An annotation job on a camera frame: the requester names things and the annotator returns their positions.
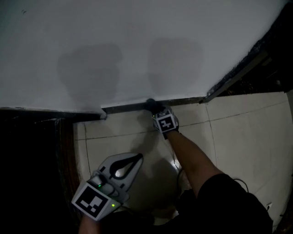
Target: black sleeve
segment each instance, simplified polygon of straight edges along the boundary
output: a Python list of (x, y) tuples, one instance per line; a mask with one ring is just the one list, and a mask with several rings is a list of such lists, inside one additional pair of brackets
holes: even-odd
[(197, 200), (199, 219), (206, 233), (272, 233), (267, 210), (226, 174), (207, 180)]

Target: beige floor tile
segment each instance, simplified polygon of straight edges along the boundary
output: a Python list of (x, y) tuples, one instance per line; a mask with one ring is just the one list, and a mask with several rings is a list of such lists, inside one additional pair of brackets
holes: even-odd
[(265, 109), (211, 122), (217, 166), (246, 182), (251, 193), (270, 178), (269, 125)]
[(271, 176), (293, 155), (293, 124), (288, 101), (267, 107), (270, 133)]
[(172, 107), (180, 127), (209, 121), (205, 104), (188, 104)]
[(150, 112), (135, 111), (108, 115), (106, 120), (86, 122), (87, 138), (112, 137), (152, 131)]
[(74, 140), (84, 140), (86, 138), (86, 129), (84, 122), (77, 122), (73, 124)]
[(88, 166), (86, 140), (76, 140), (74, 146), (79, 179), (87, 181), (91, 178), (91, 173)]
[(255, 196), (266, 207), (272, 202), (269, 215), (274, 221), (273, 225), (278, 225), (286, 210), (287, 202), (292, 191), (293, 155), (283, 160), (280, 167), (273, 174), (271, 179), (255, 193)]
[(283, 92), (216, 97), (207, 104), (210, 120), (226, 118), (287, 101)]
[[(180, 126), (209, 120), (205, 104), (174, 106)], [(87, 138), (121, 136), (154, 131), (150, 112), (135, 111), (110, 114), (106, 120), (86, 122)]]

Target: cable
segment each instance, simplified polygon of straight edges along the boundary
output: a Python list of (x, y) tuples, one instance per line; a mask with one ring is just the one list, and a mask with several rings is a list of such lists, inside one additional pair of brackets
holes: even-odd
[(241, 181), (242, 183), (244, 183), (245, 184), (245, 186), (246, 186), (246, 189), (247, 189), (247, 192), (248, 192), (248, 187), (247, 187), (247, 184), (243, 181), (243, 180), (241, 180), (241, 179), (234, 179), (235, 181)]

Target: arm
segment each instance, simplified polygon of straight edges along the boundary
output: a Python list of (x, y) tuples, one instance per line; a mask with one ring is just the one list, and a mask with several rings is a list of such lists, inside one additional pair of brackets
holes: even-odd
[(99, 234), (100, 225), (90, 217), (83, 215), (78, 234)]
[(170, 131), (166, 135), (197, 196), (201, 186), (209, 178), (222, 172), (195, 143), (179, 132)]

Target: hand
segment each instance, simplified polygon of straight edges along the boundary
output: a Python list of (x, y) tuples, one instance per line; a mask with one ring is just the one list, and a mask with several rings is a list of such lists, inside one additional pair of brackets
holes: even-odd
[(169, 131), (178, 131), (179, 122), (177, 117), (173, 114), (171, 107), (163, 106), (159, 102), (149, 99), (146, 102), (145, 109), (152, 112), (153, 125), (160, 133), (163, 133), (165, 139), (167, 136), (165, 133)]

